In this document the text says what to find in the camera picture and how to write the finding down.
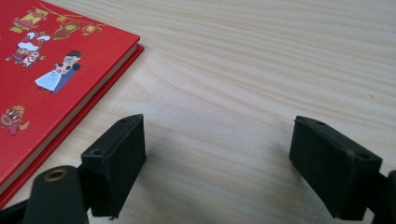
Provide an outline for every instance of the book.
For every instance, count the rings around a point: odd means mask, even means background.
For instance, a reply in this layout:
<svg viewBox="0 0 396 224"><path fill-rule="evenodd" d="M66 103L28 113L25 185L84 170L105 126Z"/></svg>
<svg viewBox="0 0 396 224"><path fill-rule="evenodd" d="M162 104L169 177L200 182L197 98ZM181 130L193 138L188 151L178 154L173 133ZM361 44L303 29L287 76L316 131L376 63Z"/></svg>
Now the book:
<svg viewBox="0 0 396 224"><path fill-rule="evenodd" d="M3 1L0 208L140 55L140 37L40 0Z"/></svg>

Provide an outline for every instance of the wood grain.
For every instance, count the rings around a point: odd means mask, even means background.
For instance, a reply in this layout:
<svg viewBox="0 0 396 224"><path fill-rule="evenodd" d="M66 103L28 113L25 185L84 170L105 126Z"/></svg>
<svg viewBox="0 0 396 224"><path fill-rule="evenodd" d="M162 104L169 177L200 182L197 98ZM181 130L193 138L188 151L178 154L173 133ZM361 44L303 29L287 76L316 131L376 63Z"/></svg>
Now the wood grain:
<svg viewBox="0 0 396 224"><path fill-rule="evenodd" d="M395 1L48 1L146 48L37 172L79 165L113 122L143 113L141 175L116 222L91 223L352 223L291 166L297 115L396 169Z"/></svg>

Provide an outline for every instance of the table surface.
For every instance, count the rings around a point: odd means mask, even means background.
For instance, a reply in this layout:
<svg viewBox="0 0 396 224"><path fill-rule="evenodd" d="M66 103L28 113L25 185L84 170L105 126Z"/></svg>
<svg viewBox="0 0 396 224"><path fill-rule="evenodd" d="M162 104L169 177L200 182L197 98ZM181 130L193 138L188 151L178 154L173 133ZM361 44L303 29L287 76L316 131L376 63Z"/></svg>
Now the table surface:
<svg viewBox="0 0 396 224"><path fill-rule="evenodd" d="M91 223L351 223L291 165L297 115L396 169L396 1L48 2L146 48L36 173L78 166L116 120L144 114L148 160L119 219Z"/></svg>

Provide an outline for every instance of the cartoon lion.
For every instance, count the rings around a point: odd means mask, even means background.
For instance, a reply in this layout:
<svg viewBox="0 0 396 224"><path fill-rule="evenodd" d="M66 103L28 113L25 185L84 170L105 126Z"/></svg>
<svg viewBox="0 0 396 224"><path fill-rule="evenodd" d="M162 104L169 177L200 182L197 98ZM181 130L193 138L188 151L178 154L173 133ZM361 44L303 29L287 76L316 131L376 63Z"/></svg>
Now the cartoon lion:
<svg viewBox="0 0 396 224"><path fill-rule="evenodd" d="M17 131L27 129L30 121L21 124L24 109L22 105L14 105L6 110L6 113L1 116L0 130L8 129L12 135L15 135Z"/></svg>

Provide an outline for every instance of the cartoon couple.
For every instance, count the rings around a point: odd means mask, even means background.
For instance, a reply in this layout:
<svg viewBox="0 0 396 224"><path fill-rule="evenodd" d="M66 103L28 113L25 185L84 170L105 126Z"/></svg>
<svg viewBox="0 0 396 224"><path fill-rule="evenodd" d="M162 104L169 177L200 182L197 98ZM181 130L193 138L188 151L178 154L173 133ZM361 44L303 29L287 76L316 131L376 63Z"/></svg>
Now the cartoon couple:
<svg viewBox="0 0 396 224"><path fill-rule="evenodd" d="M77 63L81 58L78 50L72 50L64 57L63 63L56 63L55 69L35 80L38 89L58 93L80 68Z"/></svg>

